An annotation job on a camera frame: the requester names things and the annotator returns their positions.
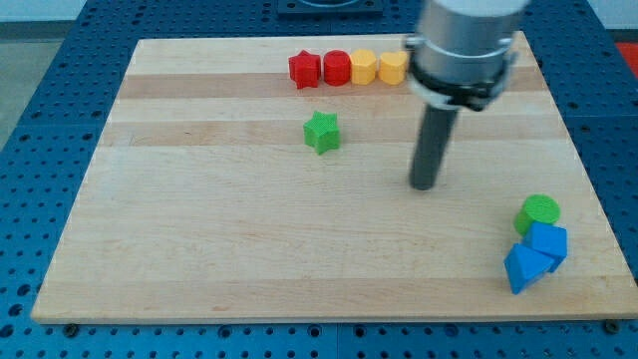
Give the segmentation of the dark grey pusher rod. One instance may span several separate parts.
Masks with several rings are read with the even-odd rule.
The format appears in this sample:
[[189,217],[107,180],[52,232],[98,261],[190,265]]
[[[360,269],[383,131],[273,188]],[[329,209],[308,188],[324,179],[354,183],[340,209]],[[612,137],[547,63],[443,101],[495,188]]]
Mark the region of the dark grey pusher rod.
[[457,116],[457,110],[426,106],[409,176],[412,188],[429,190],[436,184]]

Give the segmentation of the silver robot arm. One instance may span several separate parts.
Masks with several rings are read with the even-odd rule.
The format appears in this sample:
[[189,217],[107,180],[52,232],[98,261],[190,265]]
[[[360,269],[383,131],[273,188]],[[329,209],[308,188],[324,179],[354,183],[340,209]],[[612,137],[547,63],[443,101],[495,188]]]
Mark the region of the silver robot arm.
[[405,40],[408,80],[425,103],[409,175],[431,189],[462,108],[480,112],[506,88],[513,35],[528,0],[429,0]]

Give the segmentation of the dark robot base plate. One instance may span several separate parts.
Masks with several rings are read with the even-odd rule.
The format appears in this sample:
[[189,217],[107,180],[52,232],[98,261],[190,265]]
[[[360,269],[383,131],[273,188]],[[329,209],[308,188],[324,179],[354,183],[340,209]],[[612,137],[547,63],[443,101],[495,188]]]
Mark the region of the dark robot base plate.
[[384,0],[276,0],[278,16],[382,14]]

